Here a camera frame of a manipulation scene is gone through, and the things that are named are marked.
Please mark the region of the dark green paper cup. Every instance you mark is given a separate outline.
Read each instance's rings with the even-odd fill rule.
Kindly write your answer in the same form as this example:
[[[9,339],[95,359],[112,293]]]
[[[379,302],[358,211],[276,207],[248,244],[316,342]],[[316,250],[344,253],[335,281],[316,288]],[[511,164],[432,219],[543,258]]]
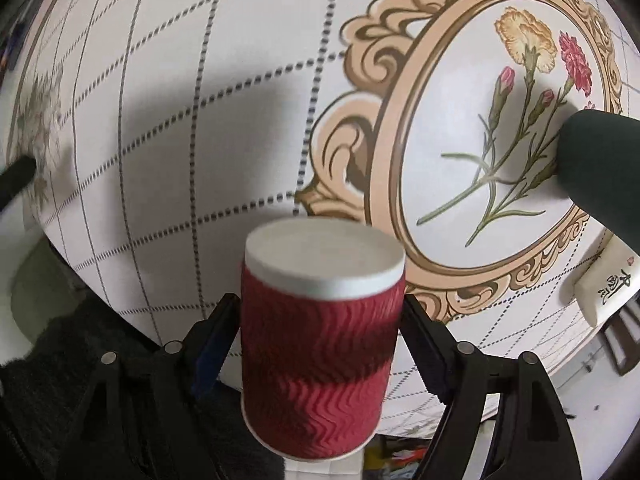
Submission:
[[[638,252],[638,120],[580,110],[559,130],[556,163],[560,187],[572,202]]]

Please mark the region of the floral patterned tablecloth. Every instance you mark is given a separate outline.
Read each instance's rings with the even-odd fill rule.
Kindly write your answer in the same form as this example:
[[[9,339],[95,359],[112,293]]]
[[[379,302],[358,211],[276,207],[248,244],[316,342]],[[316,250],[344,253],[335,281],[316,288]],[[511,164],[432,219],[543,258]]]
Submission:
[[[560,123],[639,114],[613,0],[42,0],[1,87],[20,205],[73,277],[158,344],[240,288],[281,217],[397,236],[461,339],[555,372],[608,232],[558,192]]]

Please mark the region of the white cup with calligraphy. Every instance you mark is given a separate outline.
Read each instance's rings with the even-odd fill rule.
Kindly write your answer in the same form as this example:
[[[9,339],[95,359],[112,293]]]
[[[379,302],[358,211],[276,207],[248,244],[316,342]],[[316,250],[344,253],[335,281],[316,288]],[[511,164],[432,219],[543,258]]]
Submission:
[[[613,235],[575,283],[574,296],[587,323],[597,328],[638,291],[639,255]]]

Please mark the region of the red ribbed paper cup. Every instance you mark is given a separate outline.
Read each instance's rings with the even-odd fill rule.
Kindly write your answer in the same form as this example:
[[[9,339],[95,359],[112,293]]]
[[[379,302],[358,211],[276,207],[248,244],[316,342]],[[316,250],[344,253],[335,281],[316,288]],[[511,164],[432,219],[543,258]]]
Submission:
[[[364,224],[284,219],[247,235],[242,413],[291,460],[340,460],[374,436],[390,379],[406,253]]]

